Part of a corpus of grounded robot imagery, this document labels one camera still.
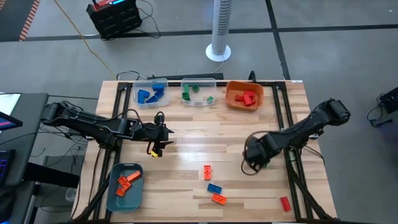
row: white base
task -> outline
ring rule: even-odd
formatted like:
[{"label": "white base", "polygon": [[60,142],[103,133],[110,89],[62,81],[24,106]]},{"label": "white base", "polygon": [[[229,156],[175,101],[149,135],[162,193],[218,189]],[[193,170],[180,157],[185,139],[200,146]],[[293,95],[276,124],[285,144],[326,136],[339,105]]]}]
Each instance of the white base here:
[{"label": "white base", "polygon": [[222,55],[217,55],[213,53],[213,50],[211,49],[211,44],[209,46],[207,46],[206,48],[206,55],[207,57],[214,61],[214,62],[224,62],[226,60],[229,59],[229,57],[231,56],[231,49],[230,47],[228,47],[228,45],[225,48],[224,54]]}]

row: concrete floor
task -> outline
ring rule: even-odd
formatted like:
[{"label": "concrete floor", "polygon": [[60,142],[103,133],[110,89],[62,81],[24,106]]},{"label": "concrete floor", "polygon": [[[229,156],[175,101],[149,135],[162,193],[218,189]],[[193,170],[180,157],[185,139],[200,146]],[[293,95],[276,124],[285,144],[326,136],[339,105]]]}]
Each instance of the concrete floor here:
[{"label": "concrete floor", "polygon": [[[148,0],[162,32],[209,30],[212,0]],[[97,34],[85,12],[88,2],[59,0],[85,35]],[[271,0],[276,23],[283,27],[324,27],[398,24],[394,0]],[[149,12],[149,6],[137,5]],[[231,28],[270,28],[266,2],[235,0]],[[141,27],[154,32],[146,19]],[[52,0],[42,0],[28,37],[77,35]],[[319,139],[336,211],[342,220],[396,223],[398,200],[398,132],[396,124],[372,128],[366,121],[376,97],[397,87],[397,29],[284,32],[280,38],[293,80],[303,80],[310,105],[341,99],[351,111],[349,123],[326,128]],[[115,73],[136,70],[143,75],[210,73],[205,47],[210,35],[140,37],[103,42],[88,40]],[[220,72],[225,79],[283,79],[272,33],[230,34],[233,54]],[[81,40],[3,42],[0,52],[1,91],[48,92],[53,95],[98,97],[101,82],[112,80]],[[52,101],[62,98],[51,98]],[[94,111],[95,100],[71,100]],[[70,147],[57,136],[41,136],[33,154],[59,156]],[[36,223],[65,220],[68,213],[45,213]]]}]

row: blue block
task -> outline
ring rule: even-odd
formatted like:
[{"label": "blue block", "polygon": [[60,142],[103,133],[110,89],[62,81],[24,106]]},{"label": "blue block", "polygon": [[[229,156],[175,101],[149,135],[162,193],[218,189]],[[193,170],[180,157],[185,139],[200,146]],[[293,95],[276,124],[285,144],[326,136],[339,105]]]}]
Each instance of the blue block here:
[{"label": "blue block", "polygon": [[164,91],[164,85],[163,84],[154,84],[154,85],[152,85],[152,89],[154,91]]},{"label": "blue block", "polygon": [[209,184],[209,186],[207,187],[207,191],[210,191],[210,192],[213,192],[216,194],[221,194],[221,190],[222,190],[221,187],[214,185],[214,184]]},{"label": "blue block", "polygon": [[157,102],[156,96],[153,96],[153,97],[149,98],[149,99],[146,101],[146,103],[155,103],[155,102]]},{"label": "blue block", "polygon": [[163,92],[163,91],[157,91],[157,92],[155,93],[155,96],[156,96],[157,99],[160,99],[160,97],[162,97],[163,95],[164,95],[164,92]]},{"label": "blue block", "polygon": [[145,91],[145,90],[139,90],[138,91],[138,96],[139,95],[142,95],[142,96],[144,96],[144,98],[147,98],[147,97],[149,97],[149,92]]}]

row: wooden table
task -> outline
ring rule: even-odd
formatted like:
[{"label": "wooden table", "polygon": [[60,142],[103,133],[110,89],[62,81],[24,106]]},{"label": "wooden table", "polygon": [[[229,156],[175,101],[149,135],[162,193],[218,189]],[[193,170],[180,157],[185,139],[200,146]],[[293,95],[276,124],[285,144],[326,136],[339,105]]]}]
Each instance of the wooden table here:
[{"label": "wooden table", "polygon": [[[96,114],[111,117],[117,85],[114,81],[103,82]],[[302,82],[286,82],[286,85],[293,118],[297,122],[310,112],[304,85]],[[112,222],[295,221],[293,211],[284,212],[280,202],[280,197],[288,196],[292,205],[283,153],[273,158],[258,175],[247,176],[240,169],[247,136],[258,130],[279,130],[271,88],[264,87],[264,104],[255,112],[228,108],[225,89],[218,87],[215,104],[204,108],[184,106],[180,87],[169,88],[170,104],[166,107],[140,110],[130,102],[129,109],[138,110],[143,121],[153,122],[156,112],[163,111],[167,127],[175,132],[169,136],[174,143],[166,147],[162,158],[153,158],[146,154],[147,144],[123,141],[120,162],[140,163],[144,168],[144,192],[139,209],[115,212]],[[282,94],[279,94],[279,100],[285,126],[288,126]],[[316,141],[310,141],[308,145],[319,151]],[[75,217],[88,204],[97,153],[98,144],[90,142],[81,172],[81,195]],[[103,156],[104,153],[96,167],[92,196],[98,188]],[[309,191],[325,211],[335,217],[322,160],[303,150],[302,161]],[[207,164],[213,171],[211,181],[203,180],[203,166]],[[211,201],[211,193],[206,190],[208,183],[223,188],[222,195],[228,198],[226,205]],[[299,189],[297,191],[305,217],[302,194]],[[100,217],[104,217],[107,195],[105,192]]]}]

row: white tower fan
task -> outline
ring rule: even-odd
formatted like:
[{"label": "white tower fan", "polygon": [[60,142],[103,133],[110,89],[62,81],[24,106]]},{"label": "white tower fan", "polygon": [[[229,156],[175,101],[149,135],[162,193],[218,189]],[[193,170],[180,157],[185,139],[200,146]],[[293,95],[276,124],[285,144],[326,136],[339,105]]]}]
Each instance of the white tower fan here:
[{"label": "white tower fan", "polygon": [[213,34],[206,48],[207,57],[214,62],[224,62],[231,56],[231,49],[226,45],[231,11],[232,0],[214,1]]}]

